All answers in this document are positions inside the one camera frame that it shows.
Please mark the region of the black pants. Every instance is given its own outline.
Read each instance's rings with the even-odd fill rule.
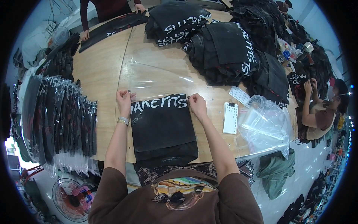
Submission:
[[[132,10],[129,7],[129,4],[127,2],[127,4],[125,4],[123,6],[123,8],[120,9],[118,12],[116,12],[116,13],[114,13],[112,15],[105,16],[105,17],[98,17],[98,22],[102,23],[102,22],[107,21],[109,19],[113,19],[115,17],[121,16],[121,15],[124,15],[124,14],[127,14],[127,13],[131,13],[131,12],[132,12]]]

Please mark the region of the fan grille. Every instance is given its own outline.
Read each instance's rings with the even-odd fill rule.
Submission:
[[[62,178],[53,185],[52,199],[63,216],[73,222],[81,223],[88,218],[92,205],[91,198],[87,195],[78,200],[71,196],[77,196],[86,191],[77,181]]]

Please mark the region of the yellow object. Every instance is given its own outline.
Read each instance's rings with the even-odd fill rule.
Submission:
[[[344,117],[341,116],[341,117],[339,118],[338,125],[337,125],[338,130],[342,129],[343,123],[344,123]]]

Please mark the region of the woman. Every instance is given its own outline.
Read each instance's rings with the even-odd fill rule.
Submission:
[[[151,184],[128,194],[126,123],[134,96],[130,91],[117,92],[121,117],[108,145],[88,223],[263,223],[247,178],[240,174],[199,94],[188,97],[189,106],[203,125],[217,178],[182,168],[160,175]]]
[[[306,97],[302,118],[299,119],[299,115],[297,115],[299,139],[301,141],[319,139],[331,129],[337,113],[341,113],[341,115],[346,113],[349,103],[348,88],[343,80],[335,79],[334,86],[328,89],[329,101],[326,101],[318,97],[317,81],[314,78],[306,81],[303,86]],[[314,106],[310,110],[311,93]]]
[[[87,21],[88,1],[89,0],[81,0],[81,22],[84,31],[82,40],[87,40],[90,37],[90,29]],[[91,2],[96,7],[98,21],[100,23],[132,12],[127,0],[91,0]],[[140,0],[134,0],[134,7],[137,13],[139,10],[140,13],[145,11],[145,8],[141,4]]]

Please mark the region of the person in maroon shirt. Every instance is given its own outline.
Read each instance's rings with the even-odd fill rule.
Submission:
[[[89,0],[81,0],[81,22],[83,27],[83,36],[82,40],[87,40],[90,37],[90,29],[88,27],[87,21],[87,7]],[[98,21],[104,22],[114,17],[118,17],[127,13],[131,13],[132,10],[129,7],[127,0],[90,0],[96,7],[98,14]],[[136,12],[140,11],[143,13],[145,11],[144,6],[141,4],[140,0],[134,0],[134,7]]]

